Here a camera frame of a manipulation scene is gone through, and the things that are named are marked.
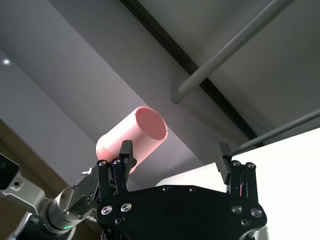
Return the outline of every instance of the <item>screw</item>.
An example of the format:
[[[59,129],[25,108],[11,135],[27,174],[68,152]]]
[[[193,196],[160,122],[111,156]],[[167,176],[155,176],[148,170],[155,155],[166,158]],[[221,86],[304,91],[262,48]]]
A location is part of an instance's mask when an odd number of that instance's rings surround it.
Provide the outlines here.
[[[249,222],[248,220],[246,220],[246,219],[242,219],[242,220],[241,220],[241,225],[244,226],[244,227],[248,227],[248,226],[249,226],[249,223],[250,223],[250,222]]]
[[[232,161],[232,164],[233,164],[233,166],[236,166],[236,167],[240,166],[240,162],[239,161]]]
[[[2,162],[1,164],[0,164],[0,168],[1,169],[4,169],[4,168],[6,168],[7,167],[7,163],[6,162]]]
[[[192,186],[189,188],[190,193],[194,193],[195,191],[197,191],[197,188]]]
[[[102,215],[108,215],[112,212],[112,206],[111,205],[108,205],[108,206],[105,206],[101,209],[101,214]]]
[[[248,162],[246,166],[250,169],[254,169],[256,167],[256,165],[254,165],[252,162]]]
[[[241,206],[232,206],[231,211],[235,214],[241,214],[242,213],[242,207]]]
[[[106,164],[106,161],[105,161],[105,160],[99,162],[99,166],[103,166],[103,165],[105,165],[105,164]]]
[[[117,217],[114,222],[115,224],[120,224],[122,221],[123,221],[122,217]]]
[[[251,208],[251,215],[256,217],[256,218],[261,218],[262,217],[262,211],[258,208]]]
[[[164,192],[169,191],[169,187],[168,187],[168,186],[164,186],[164,187],[162,188],[162,191],[164,191]]]
[[[124,213],[129,212],[131,210],[131,207],[132,207],[132,205],[130,202],[122,204],[121,212],[124,212]]]

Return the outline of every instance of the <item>metal rod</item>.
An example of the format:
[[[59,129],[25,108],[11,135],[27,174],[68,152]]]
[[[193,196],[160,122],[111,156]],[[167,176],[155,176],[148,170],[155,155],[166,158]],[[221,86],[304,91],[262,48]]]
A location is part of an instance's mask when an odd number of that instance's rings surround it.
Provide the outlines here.
[[[209,77],[211,73],[227,61],[236,51],[261,31],[293,1],[294,0],[271,0],[267,3],[236,35],[227,41],[222,48],[216,51],[209,61],[199,67],[178,87],[177,91],[171,95],[172,102],[175,104],[180,103],[194,87],[198,86],[203,80]]]
[[[282,134],[290,129],[293,129],[301,124],[304,124],[306,122],[309,122],[315,118],[318,118],[320,117],[320,108],[315,110],[315,111],[312,111],[306,115],[304,115],[303,117],[300,117],[296,120],[293,120],[285,125],[282,125],[280,127],[277,127],[276,129],[273,129],[265,134],[262,134],[261,136],[258,136],[256,137],[255,139],[252,139],[238,147],[235,147],[233,150],[232,150],[232,155],[236,155],[258,143],[261,143],[265,140],[268,140],[270,138],[273,138],[274,136],[277,136],[279,134]]]

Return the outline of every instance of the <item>ceiling beam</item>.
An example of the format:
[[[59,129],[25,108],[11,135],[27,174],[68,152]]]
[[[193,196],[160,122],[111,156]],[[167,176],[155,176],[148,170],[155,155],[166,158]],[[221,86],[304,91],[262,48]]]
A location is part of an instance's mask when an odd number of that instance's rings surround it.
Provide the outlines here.
[[[189,75],[193,74],[198,69],[198,66],[185,51],[137,0],[120,0],[120,2],[139,20],[139,22]],[[200,83],[199,86],[249,140],[257,137],[256,133],[251,129],[247,122],[208,78]]]

